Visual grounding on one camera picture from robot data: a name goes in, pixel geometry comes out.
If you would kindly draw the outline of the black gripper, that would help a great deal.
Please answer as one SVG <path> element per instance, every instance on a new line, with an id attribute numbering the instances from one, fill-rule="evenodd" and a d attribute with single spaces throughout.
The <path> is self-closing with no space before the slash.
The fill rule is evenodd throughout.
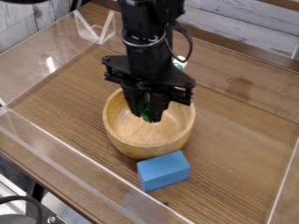
<path id="1" fill-rule="evenodd" d="M 195 79 L 172 62 L 173 52 L 167 44 L 127 48 L 125 55 L 107 55 L 105 80 L 120 85 L 131 113 L 140 117 L 149 97 L 149 122 L 161 121 L 169 102 L 191 105 Z"/>

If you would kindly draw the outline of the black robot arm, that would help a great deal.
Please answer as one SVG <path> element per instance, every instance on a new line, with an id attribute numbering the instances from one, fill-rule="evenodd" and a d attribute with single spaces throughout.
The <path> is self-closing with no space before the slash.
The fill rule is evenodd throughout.
<path id="1" fill-rule="evenodd" d="M 131 113 L 149 123 L 161 121 L 171 102 L 189 105 L 195 79 L 175 66 L 173 32 L 184 0 L 119 0 L 124 55 L 101 58 L 105 80 L 120 85 Z"/>

